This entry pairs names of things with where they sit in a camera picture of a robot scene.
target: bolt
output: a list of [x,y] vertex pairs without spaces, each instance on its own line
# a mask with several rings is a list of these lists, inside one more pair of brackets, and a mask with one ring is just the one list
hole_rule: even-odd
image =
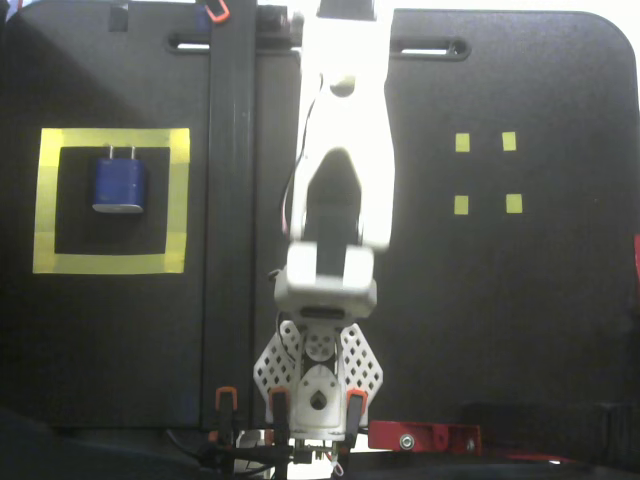
[[416,442],[413,437],[408,433],[405,433],[400,437],[400,448],[402,448],[403,450],[411,450],[415,443]]

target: yellow tape marker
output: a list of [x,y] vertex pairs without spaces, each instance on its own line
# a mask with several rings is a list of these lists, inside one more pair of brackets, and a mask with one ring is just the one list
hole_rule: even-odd
[[471,136],[468,133],[456,133],[456,152],[469,153],[471,151]]
[[522,213],[522,195],[519,193],[507,194],[507,213]]
[[503,132],[502,133],[502,149],[505,152],[516,151],[516,132]]
[[469,197],[466,195],[456,195],[453,199],[454,215],[469,215]]
[[[63,147],[169,148],[167,238],[164,254],[69,255],[55,253],[56,199]],[[43,128],[40,141],[33,273],[136,275],[184,272],[187,246],[190,138],[188,128]]]

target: blue power adapter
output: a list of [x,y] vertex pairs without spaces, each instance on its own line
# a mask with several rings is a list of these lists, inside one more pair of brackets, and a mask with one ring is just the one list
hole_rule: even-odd
[[135,158],[135,147],[131,158],[113,158],[110,147],[109,158],[98,159],[93,209],[100,213],[144,212],[145,177],[144,164]]

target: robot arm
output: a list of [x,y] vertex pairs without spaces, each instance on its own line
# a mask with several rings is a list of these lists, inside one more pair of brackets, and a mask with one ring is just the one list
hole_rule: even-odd
[[355,323],[376,305],[374,253],[391,234],[395,167],[384,85],[393,10],[380,3],[371,20],[305,18],[290,244],[274,294],[289,320],[276,322],[254,368],[268,422],[270,392],[288,391],[299,441],[343,441],[353,392],[365,400],[357,421],[366,426],[383,380]]

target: red metal part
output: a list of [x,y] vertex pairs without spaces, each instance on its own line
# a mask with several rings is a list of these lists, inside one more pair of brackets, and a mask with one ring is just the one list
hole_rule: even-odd
[[414,422],[369,422],[369,448],[402,451],[400,439],[411,435],[411,452],[482,454],[480,427]]

